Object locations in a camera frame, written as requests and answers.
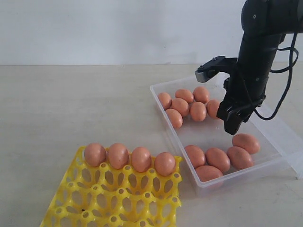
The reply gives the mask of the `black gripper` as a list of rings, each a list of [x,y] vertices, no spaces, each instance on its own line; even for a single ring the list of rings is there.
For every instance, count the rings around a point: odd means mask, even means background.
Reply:
[[[262,71],[224,71],[229,77],[224,81],[226,93],[219,105],[216,117],[224,120],[224,130],[235,135],[242,122],[263,104],[266,98],[267,73]]]

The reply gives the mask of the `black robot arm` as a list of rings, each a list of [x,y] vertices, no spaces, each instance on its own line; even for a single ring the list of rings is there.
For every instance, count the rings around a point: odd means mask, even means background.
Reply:
[[[303,31],[303,2],[301,0],[248,0],[241,13],[243,38],[236,65],[224,81],[225,97],[217,117],[224,121],[224,130],[237,133],[256,108],[265,100],[268,76],[278,46],[286,34],[293,34],[289,53],[286,88],[270,117],[275,117],[292,82],[293,54],[297,35]]]

